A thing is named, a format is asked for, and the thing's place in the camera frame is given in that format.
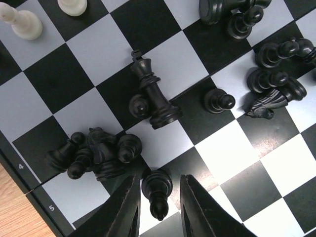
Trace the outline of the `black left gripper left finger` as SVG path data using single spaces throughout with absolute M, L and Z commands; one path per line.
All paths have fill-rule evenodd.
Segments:
M 137 237 L 140 227 L 140 204 L 140 180 L 137 175 L 127 176 L 98 211 L 70 236 Z

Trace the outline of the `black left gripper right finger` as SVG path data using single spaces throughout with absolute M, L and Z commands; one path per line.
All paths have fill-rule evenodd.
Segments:
M 226 212 L 193 175 L 181 175 L 180 205 L 185 237 L 254 237 Z

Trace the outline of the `black bishop chess piece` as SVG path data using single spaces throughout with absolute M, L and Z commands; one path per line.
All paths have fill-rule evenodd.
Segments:
M 167 199 L 173 189 L 171 177 L 163 170 L 154 170 L 143 179 L 141 189 L 150 202 L 151 215 L 162 221 L 169 211 Z

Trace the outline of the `black pawn chess piece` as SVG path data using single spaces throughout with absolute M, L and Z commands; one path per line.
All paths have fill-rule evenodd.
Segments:
M 44 159 L 46 164 L 59 173 L 65 172 L 73 162 L 75 153 L 84 141 L 85 136 L 82 132 L 73 133 L 64 146 L 46 153 Z

